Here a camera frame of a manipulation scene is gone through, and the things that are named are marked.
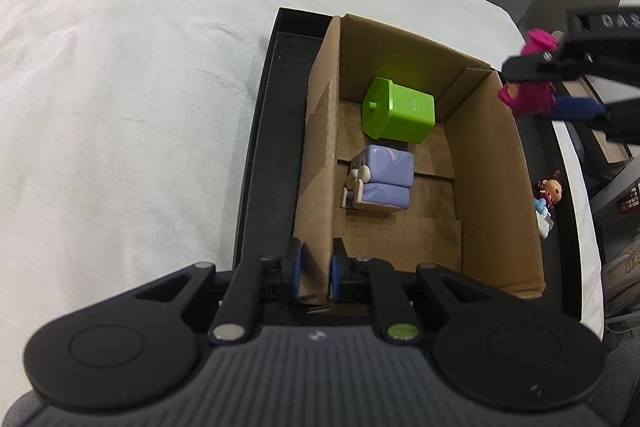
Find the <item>white bed cover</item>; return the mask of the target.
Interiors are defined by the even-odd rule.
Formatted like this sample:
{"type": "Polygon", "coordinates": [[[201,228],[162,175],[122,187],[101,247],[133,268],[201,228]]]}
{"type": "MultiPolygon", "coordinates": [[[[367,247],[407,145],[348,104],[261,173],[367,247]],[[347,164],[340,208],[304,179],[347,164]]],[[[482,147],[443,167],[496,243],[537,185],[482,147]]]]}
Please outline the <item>white bed cover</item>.
{"type": "Polygon", "coordinates": [[[281,8],[352,13],[499,66],[485,0],[1,0],[1,405],[43,324],[198,260],[232,261],[281,8]]]}

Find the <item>green toy bin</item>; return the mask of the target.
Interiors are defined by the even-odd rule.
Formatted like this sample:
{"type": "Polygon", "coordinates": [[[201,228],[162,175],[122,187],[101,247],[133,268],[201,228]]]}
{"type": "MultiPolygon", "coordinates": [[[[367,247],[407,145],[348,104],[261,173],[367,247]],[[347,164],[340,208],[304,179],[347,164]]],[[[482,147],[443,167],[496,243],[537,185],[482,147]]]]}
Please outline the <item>green toy bin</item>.
{"type": "Polygon", "coordinates": [[[375,140],[420,144],[435,126],[435,100],[427,93],[375,77],[361,104],[361,127],[375,140]]]}

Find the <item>pink hooded figurine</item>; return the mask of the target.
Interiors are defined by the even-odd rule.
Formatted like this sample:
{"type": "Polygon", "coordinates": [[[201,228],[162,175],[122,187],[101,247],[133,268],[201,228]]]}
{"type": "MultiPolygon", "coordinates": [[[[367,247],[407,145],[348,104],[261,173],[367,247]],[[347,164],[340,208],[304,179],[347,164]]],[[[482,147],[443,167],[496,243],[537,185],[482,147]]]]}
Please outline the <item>pink hooded figurine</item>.
{"type": "MultiPolygon", "coordinates": [[[[543,29],[534,28],[527,33],[521,55],[552,52],[558,49],[559,39],[543,29]]],[[[510,108],[514,118],[546,113],[555,103],[555,87],[550,82],[506,83],[498,90],[498,99],[510,108]]]]}

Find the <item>brown haired doll figurine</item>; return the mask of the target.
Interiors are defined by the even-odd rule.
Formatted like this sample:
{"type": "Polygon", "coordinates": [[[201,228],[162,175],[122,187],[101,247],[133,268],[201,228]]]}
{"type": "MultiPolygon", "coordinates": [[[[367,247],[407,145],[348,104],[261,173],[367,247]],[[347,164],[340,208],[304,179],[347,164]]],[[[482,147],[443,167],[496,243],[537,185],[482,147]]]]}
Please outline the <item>brown haired doll figurine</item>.
{"type": "Polygon", "coordinates": [[[549,179],[543,179],[537,183],[536,199],[542,199],[549,209],[561,200],[562,193],[559,170],[554,170],[549,179]]]}

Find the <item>purple bed toy figure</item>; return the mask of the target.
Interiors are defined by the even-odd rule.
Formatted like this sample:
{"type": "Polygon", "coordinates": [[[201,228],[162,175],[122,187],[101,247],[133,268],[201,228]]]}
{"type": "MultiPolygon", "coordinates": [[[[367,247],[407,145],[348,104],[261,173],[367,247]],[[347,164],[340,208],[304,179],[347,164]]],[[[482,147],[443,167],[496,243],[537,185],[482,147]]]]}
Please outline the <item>purple bed toy figure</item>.
{"type": "Polygon", "coordinates": [[[370,144],[352,158],[342,191],[341,207],[393,213],[410,206],[413,155],[406,150],[370,144]]]}

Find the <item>blue red crab figurine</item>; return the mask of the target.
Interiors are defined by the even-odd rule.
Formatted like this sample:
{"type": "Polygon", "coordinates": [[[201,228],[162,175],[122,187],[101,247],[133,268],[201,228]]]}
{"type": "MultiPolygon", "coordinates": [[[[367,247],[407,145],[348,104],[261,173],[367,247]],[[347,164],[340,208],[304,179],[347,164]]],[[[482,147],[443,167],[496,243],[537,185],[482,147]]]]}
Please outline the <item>blue red crab figurine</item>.
{"type": "Polygon", "coordinates": [[[534,206],[536,211],[541,215],[543,215],[544,212],[547,210],[547,201],[544,198],[535,198],[534,206]]]}

